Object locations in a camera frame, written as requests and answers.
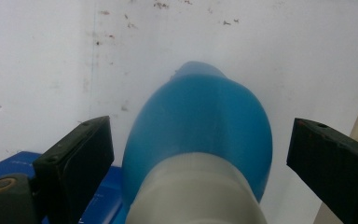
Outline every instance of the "white cap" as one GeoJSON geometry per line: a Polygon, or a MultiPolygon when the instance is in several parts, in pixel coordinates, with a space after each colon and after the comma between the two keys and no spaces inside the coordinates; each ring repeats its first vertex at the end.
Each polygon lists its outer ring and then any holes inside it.
{"type": "Polygon", "coordinates": [[[156,165],[131,205],[126,224],[264,224],[242,173],[207,153],[186,153],[156,165]]]}

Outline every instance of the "bottle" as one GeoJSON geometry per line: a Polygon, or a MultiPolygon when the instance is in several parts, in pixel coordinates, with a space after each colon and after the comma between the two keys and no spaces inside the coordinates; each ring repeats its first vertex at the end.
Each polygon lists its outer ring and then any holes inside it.
{"type": "Polygon", "coordinates": [[[189,153],[227,161],[260,202],[272,158],[269,120],[248,89],[207,63],[185,63],[134,122],[122,164],[124,209],[156,165],[189,153]]]}

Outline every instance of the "screw hole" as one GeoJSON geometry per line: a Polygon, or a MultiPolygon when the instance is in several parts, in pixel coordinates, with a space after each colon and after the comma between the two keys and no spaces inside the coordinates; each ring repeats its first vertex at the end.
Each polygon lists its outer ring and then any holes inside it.
{"type": "Polygon", "coordinates": [[[17,180],[13,177],[0,179],[0,192],[10,189],[16,184],[17,180]]]}
{"type": "Polygon", "coordinates": [[[47,159],[47,162],[55,162],[58,159],[58,156],[52,156],[47,159]]]}
{"type": "Polygon", "coordinates": [[[328,128],[327,125],[322,124],[322,123],[318,123],[318,127],[320,127],[320,128],[328,128]]]}

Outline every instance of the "black clamp jaw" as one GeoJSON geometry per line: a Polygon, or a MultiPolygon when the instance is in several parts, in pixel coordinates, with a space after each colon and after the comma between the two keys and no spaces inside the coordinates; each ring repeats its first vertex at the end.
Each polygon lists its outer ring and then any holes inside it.
{"type": "Polygon", "coordinates": [[[287,165],[343,223],[358,223],[358,142],[322,123],[295,119],[287,165]]]}
{"type": "Polygon", "coordinates": [[[33,162],[0,176],[0,223],[77,223],[114,160],[109,117],[79,124],[33,162]]]}

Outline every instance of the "white wall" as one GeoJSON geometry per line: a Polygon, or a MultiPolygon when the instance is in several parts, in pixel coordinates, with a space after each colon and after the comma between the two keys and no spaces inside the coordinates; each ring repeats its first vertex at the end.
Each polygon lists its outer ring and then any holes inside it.
{"type": "Polygon", "coordinates": [[[182,63],[204,61],[253,91],[268,113],[268,223],[313,223],[321,202],[285,165],[293,119],[350,133],[358,1],[189,3],[0,1],[0,160],[44,152],[78,122],[109,115],[120,165],[148,97],[182,63]]]}

